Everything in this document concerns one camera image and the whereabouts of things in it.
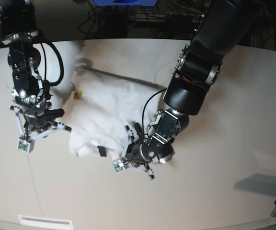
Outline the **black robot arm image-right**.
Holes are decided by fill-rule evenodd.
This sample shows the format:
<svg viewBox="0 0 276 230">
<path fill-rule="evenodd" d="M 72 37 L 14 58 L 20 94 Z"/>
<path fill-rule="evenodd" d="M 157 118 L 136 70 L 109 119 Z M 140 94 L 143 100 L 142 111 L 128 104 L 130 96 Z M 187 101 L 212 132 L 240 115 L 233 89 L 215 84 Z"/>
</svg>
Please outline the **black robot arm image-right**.
<svg viewBox="0 0 276 230">
<path fill-rule="evenodd" d="M 120 165 L 164 164 L 174 155 L 173 142 L 197 115 L 215 83 L 224 57 L 237 45 L 266 5 L 265 0 L 213 0 L 190 44 L 178 58 L 169 86 L 163 91 L 166 110 L 148 125 L 136 125 Z"/>
</svg>

